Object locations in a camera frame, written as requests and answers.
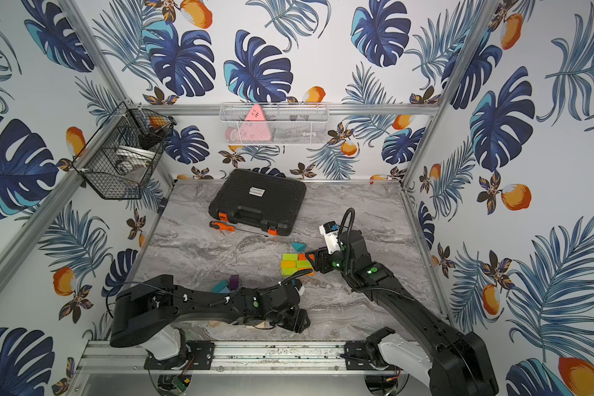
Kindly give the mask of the natural wood rectangular block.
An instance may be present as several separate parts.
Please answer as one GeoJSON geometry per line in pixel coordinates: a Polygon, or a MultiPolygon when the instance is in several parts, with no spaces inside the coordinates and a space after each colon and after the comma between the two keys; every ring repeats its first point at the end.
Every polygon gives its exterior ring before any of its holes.
{"type": "Polygon", "coordinates": [[[275,326],[267,322],[262,322],[256,325],[247,325],[246,328],[268,331],[273,330],[275,326]]]}

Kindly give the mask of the light green narrow block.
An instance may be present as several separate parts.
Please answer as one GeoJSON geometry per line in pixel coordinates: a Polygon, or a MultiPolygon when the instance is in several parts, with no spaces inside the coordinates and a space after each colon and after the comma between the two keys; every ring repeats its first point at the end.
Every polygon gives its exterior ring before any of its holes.
{"type": "Polygon", "coordinates": [[[296,267],[298,269],[308,269],[308,268],[311,268],[312,266],[308,261],[297,261],[296,267]]]}

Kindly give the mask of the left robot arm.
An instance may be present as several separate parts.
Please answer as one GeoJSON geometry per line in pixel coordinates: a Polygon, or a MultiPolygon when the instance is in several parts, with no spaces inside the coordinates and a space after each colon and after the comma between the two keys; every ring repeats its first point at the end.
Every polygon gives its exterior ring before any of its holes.
{"type": "Polygon", "coordinates": [[[180,321],[215,321],[255,327],[262,323],[303,333],[310,326],[300,308],[300,280],[281,281],[265,288],[240,286],[229,293],[191,290],[161,275],[116,295],[110,345],[142,346],[159,361],[182,356],[184,332],[180,321]]]}

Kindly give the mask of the teal triangle block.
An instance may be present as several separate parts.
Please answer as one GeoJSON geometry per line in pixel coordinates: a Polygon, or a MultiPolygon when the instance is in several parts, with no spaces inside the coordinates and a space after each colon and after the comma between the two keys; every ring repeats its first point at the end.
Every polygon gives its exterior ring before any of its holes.
{"type": "Polygon", "coordinates": [[[291,246],[293,247],[293,249],[295,250],[295,252],[298,252],[298,253],[305,252],[306,249],[307,249],[307,245],[306,244],[297,243],[297,242],[293,242],[291,244],[291,246]]]}

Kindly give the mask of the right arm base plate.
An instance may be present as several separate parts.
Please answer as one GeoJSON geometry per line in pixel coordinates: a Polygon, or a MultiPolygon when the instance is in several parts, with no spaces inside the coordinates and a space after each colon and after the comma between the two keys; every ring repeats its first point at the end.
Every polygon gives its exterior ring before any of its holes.
{"type": "Polygon", "coordinates": [[[340,357],[348,371],[395,371],[397,366],[385,362],[378,347],[366,341],[346,342],[340,357]]]}

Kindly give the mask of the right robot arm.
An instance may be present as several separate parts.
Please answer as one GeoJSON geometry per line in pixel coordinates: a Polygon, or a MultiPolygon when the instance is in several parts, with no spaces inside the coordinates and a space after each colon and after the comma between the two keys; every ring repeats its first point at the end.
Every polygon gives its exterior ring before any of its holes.
{"type": "Polygon", "coordinates": [[[413,297],[385,265],[374,261],[361,232],[320,226],[325,247],[309,252],[317,272],[338,271],[356,293],[391,314],[414,338],[383,328],[366,342],[375,367],[396,366],[433,395],[495,395],[499,391],[488,349],[480,336],[441,320],[413,297]]]}

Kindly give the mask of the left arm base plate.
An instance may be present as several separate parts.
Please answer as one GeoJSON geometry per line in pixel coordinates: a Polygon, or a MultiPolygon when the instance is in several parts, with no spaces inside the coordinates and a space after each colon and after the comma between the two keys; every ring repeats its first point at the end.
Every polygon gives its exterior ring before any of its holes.
{"type": "Polygon", "coordinates": [[[188,341],[174,357],[158,360],[148,355],[144,368],[150,371],[192,370],[209,371],[215,351],[215,344],[207,341],[188,341]]]}

